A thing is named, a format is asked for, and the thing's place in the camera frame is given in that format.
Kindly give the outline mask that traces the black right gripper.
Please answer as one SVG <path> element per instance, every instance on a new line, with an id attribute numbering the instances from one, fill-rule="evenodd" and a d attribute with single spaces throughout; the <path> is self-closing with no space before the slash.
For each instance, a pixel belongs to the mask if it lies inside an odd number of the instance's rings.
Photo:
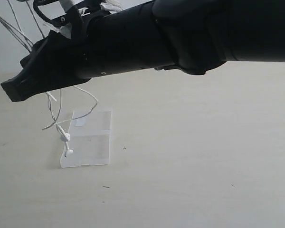
<path id="1" fill-rule="evenodd" d="M 94 66 L 81 45 L 55 32 L 36 42 L 20 64 L 22 70 L 1 83 L 12 102 L 22 102 L 41 93 L 76 86 L 108 74 Z"/>

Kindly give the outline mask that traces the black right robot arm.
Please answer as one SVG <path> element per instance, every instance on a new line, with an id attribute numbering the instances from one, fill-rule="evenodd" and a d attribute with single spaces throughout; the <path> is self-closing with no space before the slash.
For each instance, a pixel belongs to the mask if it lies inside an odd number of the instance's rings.
<path id="1" fill-rule="evenodd" d="M 285 62 L 285 0 L 151 0 L 129 9 L 62 0 L 64 15 L 2 89 L 13 102 L 91 78 L 154 68 L 203 75 L 228 61 Z"/>

